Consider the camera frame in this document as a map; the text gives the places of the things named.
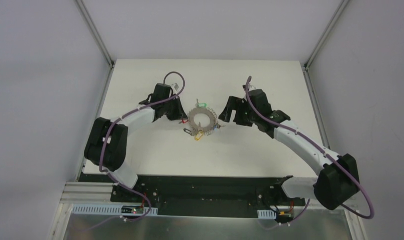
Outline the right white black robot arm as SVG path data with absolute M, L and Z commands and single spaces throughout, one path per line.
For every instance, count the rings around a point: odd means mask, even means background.
M 359 192 L 353 182 L 359 180 L 356 160 L 350 154 L 341 155 L 319 146 L 299 130 L 281 110 L 273 110 L 261 89 L 248 92 L 250 100 L 230 96 L 219 119 L 237 125 L 256 125 L 258 130 L 281 142 L 299 156 L 317 175 L 316 178 L 286 176 L 274 190 L 274 200 L 286 205 L 293 198 L 311 198 L 334 210 Z

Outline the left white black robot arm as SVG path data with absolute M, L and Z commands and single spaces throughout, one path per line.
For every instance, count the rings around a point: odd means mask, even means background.
M 153 123 L 162 116 L 175 121 L 186 118 L 179 95 L 182 89 L 165 83 L 156 84 L 153 93 L 138 103 L 137 108 L 116 119 L 98 117 L 93 122 L 84 158 L 99 167 L 102 173 L 123 185 L 123 195 L 130 202 L 142 197 L 142 188 L 136 185 L 138 176 L 125 162 L 127 139 L 136 130 Z

